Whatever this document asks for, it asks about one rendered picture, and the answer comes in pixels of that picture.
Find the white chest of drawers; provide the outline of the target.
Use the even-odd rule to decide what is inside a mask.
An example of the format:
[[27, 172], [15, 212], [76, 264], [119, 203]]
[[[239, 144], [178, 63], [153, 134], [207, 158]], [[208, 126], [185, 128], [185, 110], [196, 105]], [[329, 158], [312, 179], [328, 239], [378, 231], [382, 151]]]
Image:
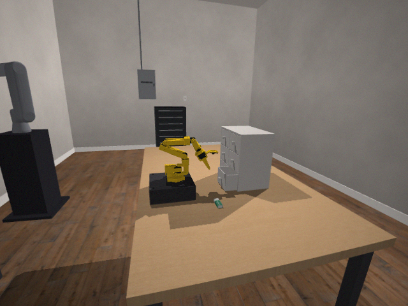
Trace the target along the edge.
[[251, 126], [221, 126], [241, 136], [237, 192], [268, 189], [275, 134]]

